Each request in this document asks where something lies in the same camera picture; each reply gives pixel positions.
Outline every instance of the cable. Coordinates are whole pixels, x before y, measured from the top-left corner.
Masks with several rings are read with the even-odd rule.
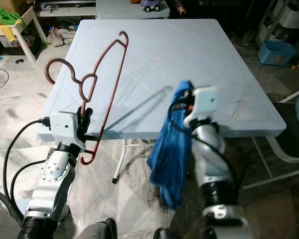
[[[234,168],[232,167],[232,165],[230,164],[230,162],[228,161],[227,158],[225,158],[225,156],[219,152],[219,150],[217,148],[215,148],[213,145],[207,143],[206,141],[203,141],[201,140],[200,138],[198,138],[197,136],[195,135],[192,135],[191,133],[187,132],[186,130],[180,128],[178,125],[175,124],[175,122],[172,120],[171,118],[171,111],[172,111],[172,108],[177,105],[177,104],[181,104],[181,103],[187,103],[188,101],[186,99],[182,99],[182,100],[178,100],[178,101],[175,101],[173,102],[169,108],[168,108],[168,112],[167,112],[167,117],[168,117],[168,120],[170,121],[171,125],[177,129],[178,131],[181,131],[183,132],[184,134],[186,134],[188,137],[191,137],[195,140],[198,140],[199,142],[207,145],[214,153],[216,153],[219,157],[221,157],[221,159],[226,163],[227,167],[228,167],[228,170],[230,171],[230,174],[233,178],[233,183],[234,183],[234,189],[236,191],[238,191],[238,180],[237,180],[237,175],[236,175],[236,171],[234,170]]]
[[[16,181],[16,178],[17,176],[21,173],[22,170],[32,166],[32,165],[35,165],[35,164],[39,164],[39,163],[44,163],[47,159],[45,160],[41,160],[41,161],[37,161],[37,162],[32,162],[32,163],[29,163],[25,166],[23,166],[22,168],[20,168],[14,175],[12,181],[11,181],[11,187],[10,187],[10,196],[11,196],[11,204],[14,204],[16,205],[16,202],[15,202],[15,199],[14,199],[14,185],[15,185],[15,181]]]
[[[15,214],[14,209],[12,208],[12,206],[10,204],[10,201],[1,192],[0,192],[0,201],[6,206],[6,208],[9,211],[10,216],[13,217],[17,221],[18,220],[17,215]]]
[[[8,192],[8,188],[7,188],[7,182],[6,182],[6,171],[7,171],[7,163],[8,163],[8,158],[9,158],[9,154],[10,151],[15,143],[15,141],[18,139],[18,137],[22,134],[22,132],[28,128],[30,125],[35,124],[35,123],[39,123],[42,122],[41,119],[39,120],[35,120],[32,121],[30,123],[28,123],[26,126],[24,126],[14,137],[14,139],[11,141],[6,153],[5,153],[5,157],[4,157],[4,162],[3,162],[3,191],[4,194],[6,196],[6,198],[10,201],[11,206],[13,207],[13,209],[15,210],[15,213],[17,214],[18,218],[19,218],[19,222],[23,221],[23,214],[21,213],[21,211],[19,210],[19,208],[17,207],[16,203],[11,201],[11,198],[9,197],[9,192]]]
[[[1,89],[3,86],[6,85],[6,83],[8,83],[8,80],[9,80],[9,73],[8,73],[6,70],[2,69],[2,68],[0,68],[0,70],[6,72],[6,75],[8,76],[8,78],[6,79],[6,81],[4,82],[4,84],[3,84],[2,86],[0,86],[0,89]]]

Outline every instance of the white shelf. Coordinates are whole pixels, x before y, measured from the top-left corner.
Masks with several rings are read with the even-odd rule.
[[[83,7],[59,7],[59,9],[50,12],[49,10],[38,11],[35,13],[39,17],[53,17],[53,16],[95,16],[95,6]]]
[[[97,19],[167,18],[170,12],[165,1],[162,1],[160,11],[150,12],[145,12],[141,4],[132,4],[130,0],[97,0],[96,5]]]

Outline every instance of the yellow object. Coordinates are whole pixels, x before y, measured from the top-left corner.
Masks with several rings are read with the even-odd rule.
[[[0,30],[5,35],[5,37],[8,39],[8,41],[15,41],[14,33],[7,25],[0,25]]]

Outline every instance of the cardboard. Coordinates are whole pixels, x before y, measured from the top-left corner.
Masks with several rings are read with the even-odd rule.
[[[0,6],[8,12],[17,12],[20,16],[28,9],[26,0],[0,0]]]

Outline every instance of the table top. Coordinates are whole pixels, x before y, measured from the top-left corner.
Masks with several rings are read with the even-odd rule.
[[[160,5],[160,11],[145,12],[141,4],[132,4],[130,0],[97,0],[97,19],[148,19],[169,17],[169,8],[165,1]]]
[[[121,30],[129,35],[126,59],[103,139],[156,138],[172,95],[181,80],[219,89],[214,120],[225,137],[277,136],[286,124],[252,75],[221,26],[213,19],[83,20],[66,56],[77,79],[93,71],[103,50]],[[102,61],[88,133],[97,135],[110,100],[122,46]],[[92,80],[84,83],[89,91]],[[62,66],[43,116],[76,112],[82,104],[78,85]],[[39,127],[44,139],[51,138]]]

